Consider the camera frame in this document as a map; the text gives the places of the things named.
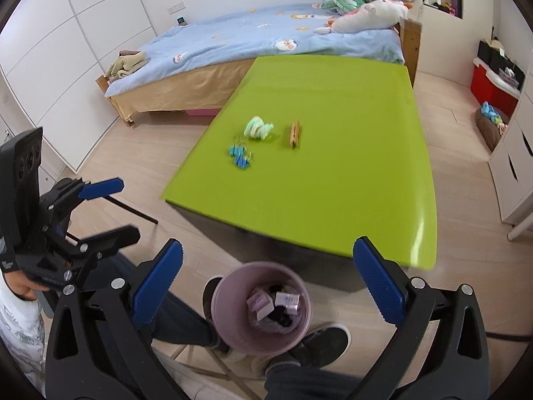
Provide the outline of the person's left hand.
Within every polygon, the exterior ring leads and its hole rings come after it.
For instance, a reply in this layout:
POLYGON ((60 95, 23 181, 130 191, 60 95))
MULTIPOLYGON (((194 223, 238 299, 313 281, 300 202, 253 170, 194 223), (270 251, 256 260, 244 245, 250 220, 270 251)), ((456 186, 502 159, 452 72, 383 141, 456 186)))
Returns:
POLYGON ((12 293, 25 301, 35 301, 37 292, 48 292, 49 290, 48 287, 28 279, 22 271, 4 273, 4 278, 12 293))

